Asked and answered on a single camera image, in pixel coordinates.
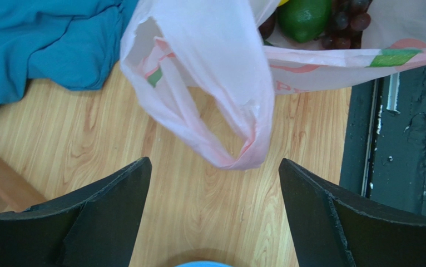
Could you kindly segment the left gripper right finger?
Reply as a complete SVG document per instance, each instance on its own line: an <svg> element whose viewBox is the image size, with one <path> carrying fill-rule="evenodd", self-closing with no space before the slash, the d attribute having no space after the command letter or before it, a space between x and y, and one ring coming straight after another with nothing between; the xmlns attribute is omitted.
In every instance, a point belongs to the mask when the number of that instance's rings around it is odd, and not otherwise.
<svg viewBox="0 0 426 267"><path fill-rule="evenodd" d="M362 197L289 159L279 177L300 266L426 266L426 216Z"/></svg>

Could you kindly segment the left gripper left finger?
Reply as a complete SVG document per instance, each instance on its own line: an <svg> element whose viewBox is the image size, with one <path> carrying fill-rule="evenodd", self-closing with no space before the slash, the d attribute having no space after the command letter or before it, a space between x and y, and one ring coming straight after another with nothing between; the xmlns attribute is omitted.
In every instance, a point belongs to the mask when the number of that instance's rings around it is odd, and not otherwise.
<svg viewBox="0 0 426 267"><path fill-rule="evenodd" d="M0 213L0 266L128 266L151 171L143 157L61 197Z"/></svg>

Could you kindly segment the blue plate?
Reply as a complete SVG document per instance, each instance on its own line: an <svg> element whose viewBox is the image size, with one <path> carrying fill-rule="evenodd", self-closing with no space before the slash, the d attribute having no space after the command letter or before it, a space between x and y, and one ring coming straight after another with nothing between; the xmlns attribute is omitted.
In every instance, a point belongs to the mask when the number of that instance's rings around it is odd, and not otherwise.
<svg viewBox="0 0 426 267"><path fill-rule="evenodd" d="M176 265L175 267L232 267L224 263L209 260L191 261L183 264Z"/></svg>

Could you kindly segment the blue cloth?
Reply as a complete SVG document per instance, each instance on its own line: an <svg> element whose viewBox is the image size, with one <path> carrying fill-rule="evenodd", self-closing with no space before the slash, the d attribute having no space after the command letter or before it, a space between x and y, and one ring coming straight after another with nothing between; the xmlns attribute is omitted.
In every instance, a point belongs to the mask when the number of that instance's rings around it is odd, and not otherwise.
<svg viewBox="0 0 426 267"><path fill-rule="evenodd" d="M27 81L99 90L120 56L136 1L0 1L0 105Z"/></svg>

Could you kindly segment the pink plastic bag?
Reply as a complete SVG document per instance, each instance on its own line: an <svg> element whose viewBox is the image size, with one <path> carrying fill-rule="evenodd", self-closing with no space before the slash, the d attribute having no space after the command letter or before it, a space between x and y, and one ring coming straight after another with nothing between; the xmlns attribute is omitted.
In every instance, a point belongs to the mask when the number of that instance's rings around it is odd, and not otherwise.
<svg viewBox="0 0 426 267"><path fill-rule="evenodd" d="M257 28L278 1L139 1L120 69L140 106L212 165L259 167L275 95L355 86L426 65L426 1L372 1L359 50L264 45ZM244 141L233 158L200 118L189 87L211 95Z"/></svg>

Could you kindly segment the green fake avocado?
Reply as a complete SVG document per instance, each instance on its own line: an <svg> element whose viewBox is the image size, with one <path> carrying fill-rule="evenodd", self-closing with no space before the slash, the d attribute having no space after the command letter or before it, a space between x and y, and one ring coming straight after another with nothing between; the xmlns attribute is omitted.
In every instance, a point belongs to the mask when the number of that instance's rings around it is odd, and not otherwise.
<svg viewBox="0 0 426 267"><path fill-rule="evenodd" d="M331 10L331 0L289 0L276 9L276 18L286 38L306 43L325 31Z"/></svg>

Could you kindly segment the yellow fake lemon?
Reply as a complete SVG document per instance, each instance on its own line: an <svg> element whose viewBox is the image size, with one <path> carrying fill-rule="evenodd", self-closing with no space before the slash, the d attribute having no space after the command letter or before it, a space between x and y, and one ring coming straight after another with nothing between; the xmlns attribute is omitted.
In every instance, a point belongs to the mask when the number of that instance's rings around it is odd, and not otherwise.
<svg viewBox="0 0 426 267"><path fill-rule="evenodd" d="M278 4L278 7L280 7L280 6L282 6L282 5L286 4L286 3L288 3L288 1L289 1L289 0L281 0L281 1L279 2L279 4Z"/></svg>

